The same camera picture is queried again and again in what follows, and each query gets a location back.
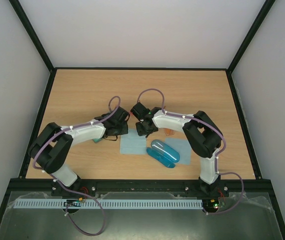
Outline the light blue cleaning cloth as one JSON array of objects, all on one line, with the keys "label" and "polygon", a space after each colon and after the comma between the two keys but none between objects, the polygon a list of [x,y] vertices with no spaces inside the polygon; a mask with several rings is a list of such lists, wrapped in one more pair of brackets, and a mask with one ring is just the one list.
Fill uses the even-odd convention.
[{"label": "light blue cleaning cloth", "polygon": [[128,134],[120,138],[120,153],[123,155],[145,155],[147,139],[139,136],[135,129],[129,128]]}]

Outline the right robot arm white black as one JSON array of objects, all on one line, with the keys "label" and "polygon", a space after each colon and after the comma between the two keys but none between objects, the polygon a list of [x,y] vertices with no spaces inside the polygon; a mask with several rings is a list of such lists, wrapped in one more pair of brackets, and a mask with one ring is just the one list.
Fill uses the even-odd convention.
[{"label": "right robot arm white black", "polygon": [[222,132],[205,112],[180,114],[160,107],[148,109],[140,102],[130,112],[138,120],[135,126],[139,136],[148,137],[159,129],[184,133],[191,149],[200,157],[199,189],[206,196],[211,196],[218,190],[221,179],[218,155],[221,143],[225,140]]}]

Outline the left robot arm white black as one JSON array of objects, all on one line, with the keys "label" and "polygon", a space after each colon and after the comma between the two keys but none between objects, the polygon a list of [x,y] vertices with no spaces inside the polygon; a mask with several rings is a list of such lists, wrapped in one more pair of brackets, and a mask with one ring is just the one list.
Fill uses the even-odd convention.
[{"label": "left robot arm white black", "polygon": [[46,125],[28,150],[29,156],[47,174],[65,187],[72,186],[80,177],[66,164],[70,148],[89,141],[128,134],[130,113],[118,107],[94,119],[74,126]]}]

